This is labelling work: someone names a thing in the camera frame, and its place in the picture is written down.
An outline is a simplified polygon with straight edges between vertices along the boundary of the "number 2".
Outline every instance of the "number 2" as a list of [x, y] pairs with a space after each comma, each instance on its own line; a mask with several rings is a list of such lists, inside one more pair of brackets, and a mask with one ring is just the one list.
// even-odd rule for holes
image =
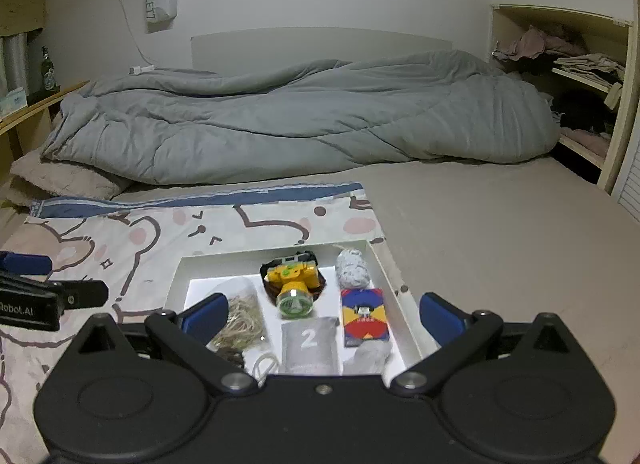
[[310, 349], [313, 347], [317, 347], [318, 346], [318, 342], [314, 341], [314, 338], [316, 337], [316, 330], [315, 329], [307, 329], [307, 330], [303, 330], [302, 331], [302, 336], [305, 337], [305, 340], [302, 341], [302, 345], [300, 345], [301, 349]]

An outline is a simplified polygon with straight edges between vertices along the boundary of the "mattress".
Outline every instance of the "mattress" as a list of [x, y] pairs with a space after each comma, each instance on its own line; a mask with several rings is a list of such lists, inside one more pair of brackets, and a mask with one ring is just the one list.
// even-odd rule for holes
[[[640, 452], [640, 225], [609, 195], [551, 158], [371, 165], [284, 181], [361, 182], [416, 298], [436, 291], [514, 322], [558, 313], [616, 397], [603, 457], [627, 464]], [[116, 200], [273, 184], [134, 187]]]

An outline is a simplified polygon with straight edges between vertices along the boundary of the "green glass bottle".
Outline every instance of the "green glass bottle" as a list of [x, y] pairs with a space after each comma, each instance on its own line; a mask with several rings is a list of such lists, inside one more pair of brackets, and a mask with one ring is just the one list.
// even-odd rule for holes
[[42, 76], [42, 91], [55, 94], [60, 90], [56, 86], [56, 75], [53, 68], [53, 61], [49, 58], [49, 50], [42, 47], [42, 63], [40, 64], [40, 74]]

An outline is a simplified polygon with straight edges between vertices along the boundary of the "cartoon print blanket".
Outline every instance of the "cartoon print blanket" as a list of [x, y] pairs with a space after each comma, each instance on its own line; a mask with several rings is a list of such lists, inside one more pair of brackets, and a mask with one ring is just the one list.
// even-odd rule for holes
[[[247, 204], [256, 198], [244, 192], [226, 205], [185, 206], [196, 202], [186, 200], [165, 207], [175, 205], [165, 201], [106, 215], [76, 212], [85, 218], [30, 217], [2, 249], [46, 254], [54, 264], [51, 279], [103, 280], [110, 289], [103, 311], [118, 322], [139, 322], [163, 307], [183, 256], [366, 239], [388, 260], [387, 272], [397, 274], [360, 185], [335, 187], [313, 200], [299, 200], [300, 190], [294, 199], [277, 193], [277, 201], [260, 197], [261, 203]], [[34, 396], [70, 339], [99, 311], [66, 312], [55, 333], [0, 325], [0, 464], [34, 464], [46, 456], [33, 421]]]

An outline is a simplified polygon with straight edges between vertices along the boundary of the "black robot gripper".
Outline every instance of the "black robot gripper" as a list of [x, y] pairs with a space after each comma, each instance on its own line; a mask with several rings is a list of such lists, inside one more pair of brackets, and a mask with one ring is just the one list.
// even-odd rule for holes
[[614, 401], [555, 314], [503, 323], [428, 293], [420, 316], [442, 348], [389, 387], [277, 375], [260, 388], [204, 346], [226, 307], [213, 295], [143, 325], [91, 317], [34, 403], [50, 462], [601, 462]]

